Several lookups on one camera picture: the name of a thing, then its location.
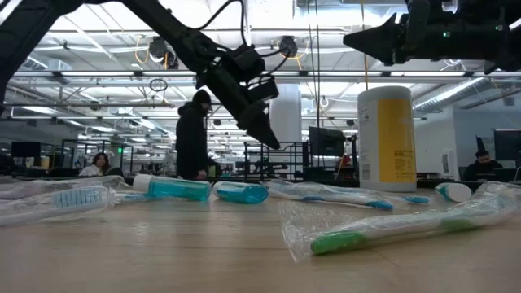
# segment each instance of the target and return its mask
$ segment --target black hoodie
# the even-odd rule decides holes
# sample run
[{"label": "black hoodie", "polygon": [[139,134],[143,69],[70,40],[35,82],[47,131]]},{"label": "black hoodie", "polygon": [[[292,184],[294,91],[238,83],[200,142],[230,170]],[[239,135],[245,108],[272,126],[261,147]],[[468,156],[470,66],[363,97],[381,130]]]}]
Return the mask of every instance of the black hoodie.
[{"label": "black hoodie", "polygon": [[208,164],[204,109],[198,103],[188,102],[177,110],[176,126],[177,175],[194,179]]}]

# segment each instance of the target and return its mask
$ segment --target white container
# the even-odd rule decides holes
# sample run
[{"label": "white container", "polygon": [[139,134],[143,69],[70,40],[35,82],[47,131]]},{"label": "white container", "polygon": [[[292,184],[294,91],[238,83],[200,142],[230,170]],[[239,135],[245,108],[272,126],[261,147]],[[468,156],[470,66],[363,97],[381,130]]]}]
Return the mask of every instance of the white container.
[{"label": "white container", "polygon": [[416,157],[411,93],[383,86],[358,95],[360,187],[416,191]]}]

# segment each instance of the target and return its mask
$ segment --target blue toothbrush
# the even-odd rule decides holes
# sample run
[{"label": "blue toothbrush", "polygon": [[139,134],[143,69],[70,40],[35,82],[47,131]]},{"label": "blue toothbrush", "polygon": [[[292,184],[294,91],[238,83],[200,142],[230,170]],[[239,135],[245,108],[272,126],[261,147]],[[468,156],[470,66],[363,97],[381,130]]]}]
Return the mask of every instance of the blue toothbrush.
[{"label": "blue toothbrush", "polygon": [[105,187],[91,186],[16,200],[4,206],[4,210],[17,213],[5,216],[0,213],[0,225],[16,225],[105,208],[108,205],[108,192]]}]

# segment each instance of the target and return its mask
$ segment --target black robotic arm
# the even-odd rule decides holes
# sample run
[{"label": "black robotic arm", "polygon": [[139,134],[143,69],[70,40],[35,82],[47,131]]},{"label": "black robotic arm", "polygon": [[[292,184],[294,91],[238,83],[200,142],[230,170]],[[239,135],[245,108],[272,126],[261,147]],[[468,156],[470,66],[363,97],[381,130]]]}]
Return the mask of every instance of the black robotic arm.
[{"label": "black robotic arm", "polygon": [[521,68],[519,0],[459,0],[455,13],[443,11],[450,0],[405,0],[409,14],[344,36],[344,44],[391,66],[411,59],[485,60],[484,71]]},{"label": "black robotic arm", "polygon": [[[111,0],[6,0],[0,4],[0,114],[7,82],[53,23],[84,3],[105,2]],[[238,121],[240,129],[269,147],[280,147],[263,102],[278,96],[274,79],[264,75],[258,86],[249,86],[249,81],[265,70],[265,62],[254,46],[242,44],[236,50],[219,46],[198,29],[186,27],[157,0],[120,2],[172,46],[178,58],[196,73],[196,87],[206,85]]]}]

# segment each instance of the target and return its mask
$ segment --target toothbrush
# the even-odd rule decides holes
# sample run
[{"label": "toothbrush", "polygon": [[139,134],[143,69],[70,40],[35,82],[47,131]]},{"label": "toothbrush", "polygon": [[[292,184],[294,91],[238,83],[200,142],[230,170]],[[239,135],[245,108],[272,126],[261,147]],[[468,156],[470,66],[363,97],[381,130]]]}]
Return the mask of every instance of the toothbrush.
[{"label": "toothbrush", "polygon": [[273,197],[281,199],[299,200],[299,201],[324,201],[332,203],[349,203],[354,205],[361,205],[370,208],[379,208],[383,210],[392,210],[394,205],[385,199],[371,197],[369,195],[353,195],[330,188],[329,186],[318,185],[317,183],[306,184],[287,184],[274,182],[267,186],[269,187],[269,194]]},{"label": "toothbrush", "polygon": [[373,216],[319,236],[311,242],[311,252],[321,255],[349,251],[378,239],[416,233],[454,232],[493,225],[518,210],[505,196],[490,196],[461,204],[447,212],[424,212],[399,216]]},{"label": "toothbrush", "polygon": [[[9,206],[13,210],[21,209],[23,211],[26,208],[28,211],[5,216],[0,213],[0,225],[16,225],[49,217],[105,208],[108,205],[107,192],[108,190],[102,186],[91,186],[15,201],[2,207],[0,212],[6,210]],[[42,209],[30,211],[29,209],[33,206],[41,206]]]}]

